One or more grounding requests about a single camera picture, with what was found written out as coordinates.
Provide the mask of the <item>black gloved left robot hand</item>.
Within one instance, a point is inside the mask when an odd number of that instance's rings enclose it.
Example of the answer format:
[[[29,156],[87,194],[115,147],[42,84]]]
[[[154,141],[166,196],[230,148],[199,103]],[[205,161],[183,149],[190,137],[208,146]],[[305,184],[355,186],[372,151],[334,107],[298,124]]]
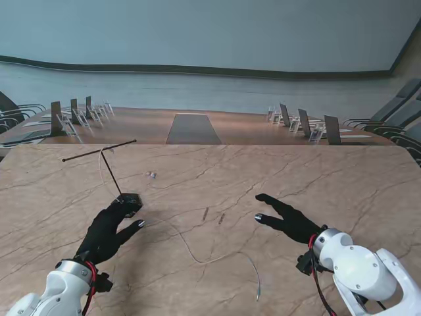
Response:
[[[141,208],[142,205],[138,203],[115,202],[101,210],[88,227],[75,258],[94,265],[112,258],[123,244],[143,228],[144,221],[136,220],[117,231],[119,224],[128,215],[135,215]]]

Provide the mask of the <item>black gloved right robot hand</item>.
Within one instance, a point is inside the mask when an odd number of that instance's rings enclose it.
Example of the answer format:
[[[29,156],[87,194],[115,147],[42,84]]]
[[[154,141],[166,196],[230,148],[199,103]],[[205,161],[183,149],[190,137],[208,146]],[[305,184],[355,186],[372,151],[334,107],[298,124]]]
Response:
[[[308,219],[301,211],[295,209],[272,196],[258,194],[255,199],[270,205],[280,218],[258,213],[255,220],[274,230],[283,232],[292,240],[301,244],[308,244],[313,235],[318,236],[322,228]]]

